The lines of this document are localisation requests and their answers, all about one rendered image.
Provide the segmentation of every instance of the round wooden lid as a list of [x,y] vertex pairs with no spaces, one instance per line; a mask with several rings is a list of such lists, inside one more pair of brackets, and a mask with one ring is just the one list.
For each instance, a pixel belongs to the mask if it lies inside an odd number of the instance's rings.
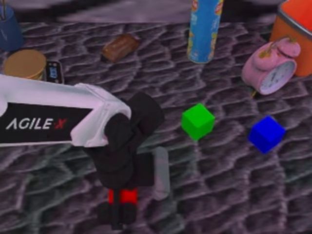
[[33,78],[42,73],[47,59],[37,50],[20,50],[4,62],[4,74],[20,78]]

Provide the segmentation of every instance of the orange box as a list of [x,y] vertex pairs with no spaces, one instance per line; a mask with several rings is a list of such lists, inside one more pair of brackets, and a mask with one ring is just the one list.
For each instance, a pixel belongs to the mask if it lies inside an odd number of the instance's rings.
[[305,77],[312,74],[312,0],[288,0],[279,5],[270,41],[291,36],[301,46],[295,59],[295,75]]

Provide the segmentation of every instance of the cube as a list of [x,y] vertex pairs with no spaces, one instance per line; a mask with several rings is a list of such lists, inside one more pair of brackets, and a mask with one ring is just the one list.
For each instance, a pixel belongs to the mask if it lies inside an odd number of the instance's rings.
[[214,127],[214,123],[214,115],[201,103],[186,110],[182,114],[182,129],[190,138],[196,141],[210,133]]
[[249,141],[266,154],[283,138],[286,130],[270,116],[255,124],[249,134]]

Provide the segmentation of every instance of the blue cylinder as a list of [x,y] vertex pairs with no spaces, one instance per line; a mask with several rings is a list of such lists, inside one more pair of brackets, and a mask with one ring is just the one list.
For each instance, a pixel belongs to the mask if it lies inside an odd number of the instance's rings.
[[224,0],[193,0],[188,58],[196,63],[210,62],[214,57]]
[[[3,6],[0,6],[0,14],[4,18]],[[24,45],[19,23],[14,10],[5,6],[5,19],[0,20],[0,48],[4,51],[15,51]]]

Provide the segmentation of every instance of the clock face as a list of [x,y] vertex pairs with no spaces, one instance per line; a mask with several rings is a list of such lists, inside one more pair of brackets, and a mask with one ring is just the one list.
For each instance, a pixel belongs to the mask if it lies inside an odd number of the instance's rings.
[[282,88],[293,76],[295,63],[287,61],[274,68],[261,83],[260,93],[268,95]]

